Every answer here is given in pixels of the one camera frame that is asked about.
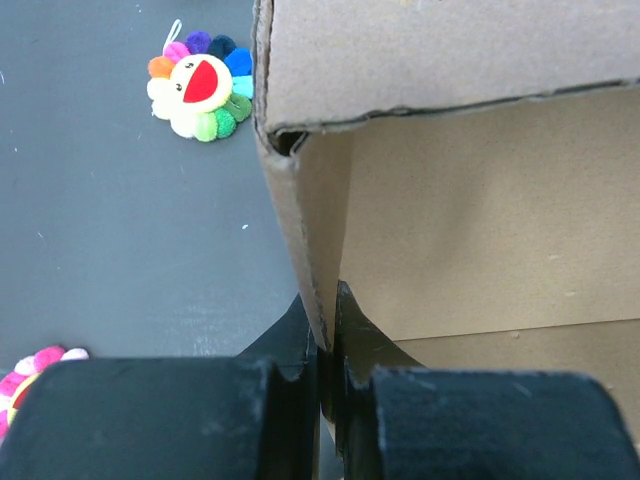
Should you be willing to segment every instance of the green petal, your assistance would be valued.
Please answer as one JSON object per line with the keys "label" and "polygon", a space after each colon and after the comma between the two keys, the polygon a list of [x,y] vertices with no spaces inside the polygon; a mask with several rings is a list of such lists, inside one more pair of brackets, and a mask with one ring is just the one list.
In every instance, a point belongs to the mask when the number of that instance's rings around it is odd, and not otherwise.
{"label": "green petal", "polygon": [[251,115],[251,100],[244,95],[232,93],[222,108],[228,110],[233,115],[233,118],[236,119],[236,122],[240,123]]}
{"label": "green petal", "polygon": [[218,119],[214,113],[198,116],[195,137],[201,142],[211,142],[219,135]]}
{"label": "green petal", "polygon": [[213,113],[218,120],[218,138],[227,138],[236,131],[236,119],[225,110],[225,107],[221,107]]}

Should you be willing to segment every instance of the cardboard flap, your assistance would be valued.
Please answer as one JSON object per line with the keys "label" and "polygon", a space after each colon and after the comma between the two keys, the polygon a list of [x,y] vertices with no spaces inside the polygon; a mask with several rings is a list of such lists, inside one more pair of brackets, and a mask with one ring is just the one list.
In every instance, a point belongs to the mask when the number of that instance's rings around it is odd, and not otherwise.
{"label": "cardboard flap", "polygon": [[269,79],[257,94],[270,132],[640,77],[638,0],[260,3]]}

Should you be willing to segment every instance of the pink flower plush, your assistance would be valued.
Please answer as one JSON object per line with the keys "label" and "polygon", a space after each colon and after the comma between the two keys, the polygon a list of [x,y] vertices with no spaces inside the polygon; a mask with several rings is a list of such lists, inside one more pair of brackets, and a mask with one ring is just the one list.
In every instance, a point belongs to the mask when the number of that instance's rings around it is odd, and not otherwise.
{"label": "pink flower plush", "polygon": [[82,348],[65,350],[62,347],[54,345],[40,350],[35,355],[20,360],[13,369],[13,372],[0,380],[0,444],[9,430],[7,413],[11,408],[11,399],[22,382],[35,374],[42,373],[47,367],[54,363],[65,360],[84,360],[87,358],[89,358],[89,354]]}

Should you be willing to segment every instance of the flower keychain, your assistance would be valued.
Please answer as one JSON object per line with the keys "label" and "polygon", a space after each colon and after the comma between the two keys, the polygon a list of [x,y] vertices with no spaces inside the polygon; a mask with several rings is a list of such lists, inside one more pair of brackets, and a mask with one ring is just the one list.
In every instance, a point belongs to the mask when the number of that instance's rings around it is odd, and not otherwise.
{"label": "flower keychain", "polygon": [[181,137],[201,142],[227,138],[251,115],[251,54],[226,35],[211,38],[202,31],[176,42],[181,29],[176,20],[162,56],[149,62],[152,113],[168,120]]}

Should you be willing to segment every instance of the plush flower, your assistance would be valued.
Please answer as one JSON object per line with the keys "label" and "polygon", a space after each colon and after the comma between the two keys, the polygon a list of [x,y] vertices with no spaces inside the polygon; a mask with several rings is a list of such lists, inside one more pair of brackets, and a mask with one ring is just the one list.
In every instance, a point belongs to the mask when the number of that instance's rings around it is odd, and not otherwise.
{"label": "plush flower", "polygon": [[171,41],[149,62],[153,115],[184,138],[226,138],[251,115],[251,70],[249,50],[225,35],[212,39],[198,31],[185,43]]}
{"label": "plush flower", "polygon": [[82,348],[65,350],[59,346],[47,347],[35,355],[23,358],[0,380],[0,443],[9,430],[31,384],[47,367],[65,360],[84,360],[89,354]]}

